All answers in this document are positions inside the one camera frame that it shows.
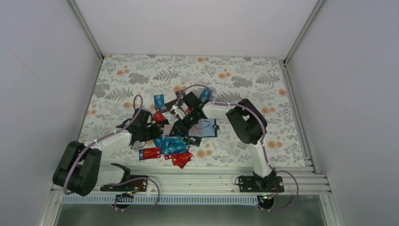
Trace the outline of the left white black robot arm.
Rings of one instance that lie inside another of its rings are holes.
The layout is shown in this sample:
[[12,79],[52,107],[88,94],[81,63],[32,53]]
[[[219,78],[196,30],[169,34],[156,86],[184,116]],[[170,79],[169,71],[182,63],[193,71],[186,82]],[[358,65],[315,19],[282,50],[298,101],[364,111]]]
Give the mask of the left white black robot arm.
[[124,191],[130,187],[130,168],[120,163],[105,163],[107,153],[132,147],[136,142],[159,138],[168,120],[156,122],[152,113],[136,109],[132,118],[89,144],[71,141],[53,174],[54,185],[64,187],[67,194],[86,196],[99,186],[115,186]]

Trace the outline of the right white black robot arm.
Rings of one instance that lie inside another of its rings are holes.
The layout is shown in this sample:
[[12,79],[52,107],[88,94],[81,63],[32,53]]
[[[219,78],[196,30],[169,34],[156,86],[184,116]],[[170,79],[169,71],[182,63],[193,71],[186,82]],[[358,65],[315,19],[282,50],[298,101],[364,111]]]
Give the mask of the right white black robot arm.
[[196,99],[193,103],[193,109],[173,124],[170,135],[187,135],[201,119],[228,120],[240,141],[249,145],[256,188],[261,192],[269,190],[276,172],[267,158],[265,147],[267,121],[253,103],[247,98],[237,103],[210,99]]

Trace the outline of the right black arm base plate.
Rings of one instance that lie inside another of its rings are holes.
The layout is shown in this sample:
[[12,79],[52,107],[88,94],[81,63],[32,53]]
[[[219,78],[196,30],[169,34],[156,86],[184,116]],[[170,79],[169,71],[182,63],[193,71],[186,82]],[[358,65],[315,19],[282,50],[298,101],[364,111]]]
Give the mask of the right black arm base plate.
[[259,178],[255,176],[239,176],[235,185],[241,193],[282,193],[285,191],[282,177],[271,176]]

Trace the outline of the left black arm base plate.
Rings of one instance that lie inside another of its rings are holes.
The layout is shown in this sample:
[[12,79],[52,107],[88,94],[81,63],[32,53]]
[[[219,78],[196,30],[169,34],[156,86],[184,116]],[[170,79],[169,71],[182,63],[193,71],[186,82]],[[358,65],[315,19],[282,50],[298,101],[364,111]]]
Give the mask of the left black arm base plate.
[[112,185],[104,185],[100,187],[100,191],[102,192],[145,192],[147,189],[148,179],[145,175],[132,175],[130,179],[136,179],[135,181],[130,181],[129,183],[112,186]]

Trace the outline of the dark blue card holder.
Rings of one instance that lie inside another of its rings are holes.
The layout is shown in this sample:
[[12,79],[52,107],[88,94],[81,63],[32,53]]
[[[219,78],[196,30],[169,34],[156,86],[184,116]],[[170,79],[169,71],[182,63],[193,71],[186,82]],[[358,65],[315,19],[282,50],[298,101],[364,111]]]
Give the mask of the dark blue card holder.
[[219,125],[216,119],[201,119],[188,131],[190,137],[217,137]]

